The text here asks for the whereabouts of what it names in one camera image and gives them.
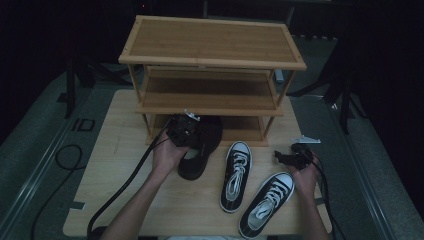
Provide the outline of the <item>person's right hand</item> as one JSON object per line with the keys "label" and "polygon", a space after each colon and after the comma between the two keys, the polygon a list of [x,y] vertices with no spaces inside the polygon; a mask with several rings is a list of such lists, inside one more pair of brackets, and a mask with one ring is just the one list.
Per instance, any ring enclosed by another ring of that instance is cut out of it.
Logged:
{"label": "person's right hand", "polygon": [[314,157],[313,161],[302,170],[298,170],[293,166],[288,166],[288,170],[293,176],[298,193],[303,199],[314,199],[314,191],[318,175],[316,164],[318,163],[319,160]]}

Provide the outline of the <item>dark round object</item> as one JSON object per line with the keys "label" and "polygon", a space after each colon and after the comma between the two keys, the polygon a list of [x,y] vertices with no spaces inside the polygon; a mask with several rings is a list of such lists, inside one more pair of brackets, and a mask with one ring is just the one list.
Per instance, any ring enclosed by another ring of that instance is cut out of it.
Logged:
{"label": "dark round object", "polygon": [[106,229],[106,226],[95,228],[88,234],[87,240],[100,240],[101,236],[103,235]]}

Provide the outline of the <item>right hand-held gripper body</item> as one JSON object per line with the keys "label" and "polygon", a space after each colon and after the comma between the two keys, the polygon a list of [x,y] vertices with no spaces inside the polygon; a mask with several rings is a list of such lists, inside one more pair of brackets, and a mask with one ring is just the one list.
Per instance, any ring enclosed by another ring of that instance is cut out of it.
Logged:
{"label": "right hand-held gripper body", "polygon": [[320,139],[314,139],[301,135],[292,139],[293,144],[290,146],[291,152],[295,157],[295,167],[298,170],[306,168],[313,160],[313,153],[309,148],[309,144],[320,144]]}

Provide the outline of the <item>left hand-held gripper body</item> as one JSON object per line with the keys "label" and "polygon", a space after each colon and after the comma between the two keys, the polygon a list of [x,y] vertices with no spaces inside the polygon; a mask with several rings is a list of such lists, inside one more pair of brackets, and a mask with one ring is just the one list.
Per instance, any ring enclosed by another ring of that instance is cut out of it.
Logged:
{"label": "left hand-held gripper body", "polygon": [[166,134],[177,147],[193,146],[198,140],[199,123],[200,117],[194,113],[185,111],[181,114],[174,114],[170,119]]}

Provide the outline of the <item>wooden shoe rack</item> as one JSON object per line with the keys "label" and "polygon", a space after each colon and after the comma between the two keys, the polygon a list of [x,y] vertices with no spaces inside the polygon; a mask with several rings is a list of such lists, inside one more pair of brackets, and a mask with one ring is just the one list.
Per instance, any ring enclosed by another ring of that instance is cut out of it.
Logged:
{"label": "wooden shoe rack", "polygon": [[144,70],[132,82],[149,138],[168,116],[190,111],[220,117],[223,144],[251,146],[267,145],[284,114],[276,73],[307,68],[284,24],[142,15],[119,61]]}

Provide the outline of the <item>black slip-on shoe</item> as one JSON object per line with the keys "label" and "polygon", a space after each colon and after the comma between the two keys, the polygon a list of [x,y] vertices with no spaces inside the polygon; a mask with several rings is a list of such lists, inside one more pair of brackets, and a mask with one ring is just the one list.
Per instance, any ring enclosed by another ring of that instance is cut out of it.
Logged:
{"label": "black slip-on shoe", "polygon": [[196,180],[204,172],[210,155],[219,146],[223,124],[219,116],[202,116],[198,127],[197,143],[183,156],[178,174],[186,180]]}

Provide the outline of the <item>person's left hand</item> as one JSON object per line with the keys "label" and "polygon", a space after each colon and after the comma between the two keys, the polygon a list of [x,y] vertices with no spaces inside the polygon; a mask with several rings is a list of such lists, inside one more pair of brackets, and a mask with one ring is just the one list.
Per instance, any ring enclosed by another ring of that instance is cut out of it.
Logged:
{"label": "person's left hand", "polygon": [[188,147],[177,147],[167,134],[163,133],[153,150],[152,175],[157,179],[165,179],[178,166],[188,150]]}

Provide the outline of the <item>black white canvas sneaker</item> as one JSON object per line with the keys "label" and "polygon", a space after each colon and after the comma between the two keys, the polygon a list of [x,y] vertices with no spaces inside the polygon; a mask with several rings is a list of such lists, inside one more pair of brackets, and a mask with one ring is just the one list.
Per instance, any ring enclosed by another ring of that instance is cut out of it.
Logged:
{"label": "black white canvas sneaker", "polygon": [[220,206],[224,212],[234,213],[240,208],[251,166],[250,147],[242,141],[234,142],[227,152],[226,171],[220,196]]}
{"label": "black white canvas sneaker", "polygon": [[271,175],[239,221],[239,233],[246,239],[258,237],[276,212],[291,198],[295,190],[292,176],[287,172]]}

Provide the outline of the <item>black metal stand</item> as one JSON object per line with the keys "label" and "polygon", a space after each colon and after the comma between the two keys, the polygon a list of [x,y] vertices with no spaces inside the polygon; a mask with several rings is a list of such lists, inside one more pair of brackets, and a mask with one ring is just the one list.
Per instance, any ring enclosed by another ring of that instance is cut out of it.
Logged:
{"label": "black metal stand", "polygon": [[66,114],[71,117],[76,106],[76,82],[78,78],[83,87],[91,88],[95,84],[92,71],[89,68],[89,59],[86,56],[75,56],[67,63],[66,68]]}
{"label": "black metal stand", "polygon": [[353,80],[356,78],[354,71],[336,74],[329,80],[329,87],[324,94],[326,104],[334,105],[338,99],[341,99],[339,124],[344,134],[349,134],[348,118],[350,115],[350,104],[353,104],[357,113],[367,118],[367,115],[358,107],[351,97]]}

